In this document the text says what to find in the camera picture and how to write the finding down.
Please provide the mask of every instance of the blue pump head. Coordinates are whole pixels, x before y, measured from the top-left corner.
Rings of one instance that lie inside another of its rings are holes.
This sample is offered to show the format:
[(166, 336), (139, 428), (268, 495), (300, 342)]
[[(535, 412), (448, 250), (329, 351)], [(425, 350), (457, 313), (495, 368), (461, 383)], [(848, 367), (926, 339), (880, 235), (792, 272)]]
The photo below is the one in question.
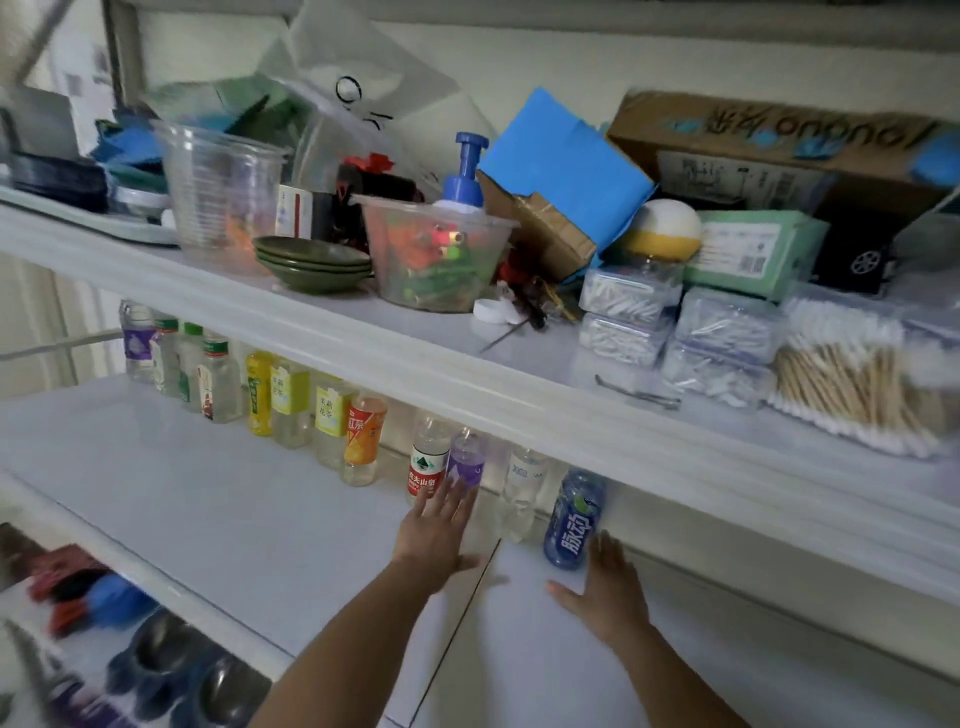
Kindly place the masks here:
[(490, 146), (490, 140), (478, 133), (457, 133), (460, 148), (460, 173), (450, 175), (444, 180), (444, 199), (455, 203), (483, 206), (483, 190), (476, 180), (477, 164), (480, 163), (480, 150)]

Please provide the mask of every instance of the stack of plates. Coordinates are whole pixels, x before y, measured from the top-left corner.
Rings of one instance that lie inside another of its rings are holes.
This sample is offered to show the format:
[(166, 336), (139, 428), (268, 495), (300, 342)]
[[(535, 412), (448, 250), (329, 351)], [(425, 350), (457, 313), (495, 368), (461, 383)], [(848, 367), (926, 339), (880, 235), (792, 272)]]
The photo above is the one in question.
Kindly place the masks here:
[(372, 271), (366, 253), (323, 240), (271, 235), (257, 238), (253, 245), (256, 259), (288, 288), (301, 293), (346, 291)]

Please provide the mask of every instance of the hand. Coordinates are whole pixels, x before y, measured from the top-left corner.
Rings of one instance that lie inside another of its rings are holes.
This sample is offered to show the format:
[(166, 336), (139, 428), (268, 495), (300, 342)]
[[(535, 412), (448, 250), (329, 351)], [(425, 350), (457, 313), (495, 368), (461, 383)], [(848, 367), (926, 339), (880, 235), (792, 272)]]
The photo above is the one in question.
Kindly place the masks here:
[(623, 558), (623, 545), (606, 531), (590, 539), (587, 585), (582, 596), (556, 581), (547, 591), (609, 647), (626, 634), (650, 627), (650, 614), (643, 598), (636, 568)]
[(392, 563), (410, 570), (428, 594), (435, 594), (457, 571), (480, 566), (477, 554), (460, 554), (460, 543), (479, 488), (464, 495), (462, 480), (446, 479), (427, 500), (426, 488), (417, 492), (417, 502), (396, 534)]

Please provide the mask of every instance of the yellow label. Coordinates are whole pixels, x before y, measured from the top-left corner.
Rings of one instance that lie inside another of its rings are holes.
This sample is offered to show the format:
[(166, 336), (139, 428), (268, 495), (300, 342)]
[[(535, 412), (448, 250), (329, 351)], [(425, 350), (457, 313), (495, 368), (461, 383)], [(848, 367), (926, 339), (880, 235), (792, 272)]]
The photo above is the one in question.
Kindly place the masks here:
[(333, 387), (317, 387), (317, 429), (333, 437), (344, 437), (351, 399), (350, 395), (341, 395)]
[(310, 407), (310, 373), (290, 374), (285, 367), (270, 371), (271, 406), (281, 415), (296, 415)]
[(270, 361), (263, 356), (247, 357), (247, 388), (250, 392), (250, 432), (270, 437)]

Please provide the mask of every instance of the clear plastic tub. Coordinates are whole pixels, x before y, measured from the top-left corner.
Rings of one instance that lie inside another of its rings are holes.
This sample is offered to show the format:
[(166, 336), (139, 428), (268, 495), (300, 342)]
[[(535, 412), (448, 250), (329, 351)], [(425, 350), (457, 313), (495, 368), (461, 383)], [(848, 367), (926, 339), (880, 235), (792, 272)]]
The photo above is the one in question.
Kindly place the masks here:
[(750, 364), (769, 364), (786, 338), (786, 317), (769, 301), (710, 288), (691, 288), (677, 338)]
[(671, 328), (669, 320), (651, 330), (588, 313), (580, 324), (580, 345), (625, 364), (653, 369)]
[(609, 319), (655, 327), (683, 294), (684, 265), (646, 258), (636, 265), (587, 271), (580, 307)]
[(268, 275), (253, 239), (274, 234), (288, 150), (155, 121), (183, 251), (229, 273)]
[(363, 206), (380, 296), (424, 311), (465, 313), (490, 286), (513, 220), (379, 197)]
[(672, 387), (706, 395), (737, 409), (757, 409), (777, 385), (767, 367), (746, 364), (671, 339), (660, 367)]

